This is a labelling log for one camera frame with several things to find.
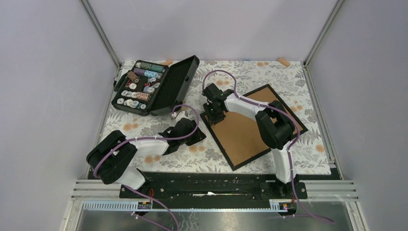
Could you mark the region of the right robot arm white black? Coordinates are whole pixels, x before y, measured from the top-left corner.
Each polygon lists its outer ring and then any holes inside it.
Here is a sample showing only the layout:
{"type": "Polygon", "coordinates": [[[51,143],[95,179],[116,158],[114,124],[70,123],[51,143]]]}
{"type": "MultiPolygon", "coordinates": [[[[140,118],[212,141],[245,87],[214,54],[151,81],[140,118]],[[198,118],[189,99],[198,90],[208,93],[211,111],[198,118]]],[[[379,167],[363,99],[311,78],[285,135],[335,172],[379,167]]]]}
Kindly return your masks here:
{"type": "Polygon", "coordinates": [[[223,121],[227,112],[238,113],[256,122],[260,137],[271,148],[275,160],[276,178],[280,181],[276,192],[282,198],[290,197],[295,192],[290,147],[294,144],[293,132],[297,126],[283,105],[279,101],[252,100],[231,89],[222,91],[215,84],[205,87],[202,94],[207,98],[204,111],[211,125],[223,121]]]}

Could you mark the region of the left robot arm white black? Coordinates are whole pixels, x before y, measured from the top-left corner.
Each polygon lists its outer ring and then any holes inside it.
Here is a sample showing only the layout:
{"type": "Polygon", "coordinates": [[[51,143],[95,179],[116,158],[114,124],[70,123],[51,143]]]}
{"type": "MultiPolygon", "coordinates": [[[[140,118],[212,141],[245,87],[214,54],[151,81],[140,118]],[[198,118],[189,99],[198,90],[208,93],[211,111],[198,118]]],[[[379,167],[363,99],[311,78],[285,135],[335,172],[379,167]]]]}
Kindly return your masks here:
{"type": "Polygon", "coordinates": [[[135,157],[172,154],[184,144],[192,146],[206,138],[197,122],[184,112],[174,115],[175,124],[155,136],[128,139],[119,130],[111,132],[88,153],[86,162],[104,184],[120,183],[131,188],[136,197],[145,197],[149,193],[145,175],[130,167],[135,157]]]}

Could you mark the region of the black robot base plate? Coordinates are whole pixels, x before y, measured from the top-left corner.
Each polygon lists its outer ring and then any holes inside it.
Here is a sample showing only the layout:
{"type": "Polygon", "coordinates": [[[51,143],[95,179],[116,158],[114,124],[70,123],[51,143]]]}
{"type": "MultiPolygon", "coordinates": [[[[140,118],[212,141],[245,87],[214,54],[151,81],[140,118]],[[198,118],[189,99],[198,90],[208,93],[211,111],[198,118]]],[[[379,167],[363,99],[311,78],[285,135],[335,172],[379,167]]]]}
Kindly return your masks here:
{"type": "MultiPolygon", "coordinates": [[[[153,197],[166,206],[186,208],[260,208],[269,200],[291,201],[290,183],[278,183],[275,174],[210,174],[145,172],[147,182],[137,191],[153,197]]],[[[329,184],[340,180],[332,169],[330,175],[298,175],[295,189],[299,199],[312,196],[307,184],[329,184]]],[[[105,185],[94,177],[78,180],[74,196],[92,199],[142,199],[120,183],[105,185]]]]}

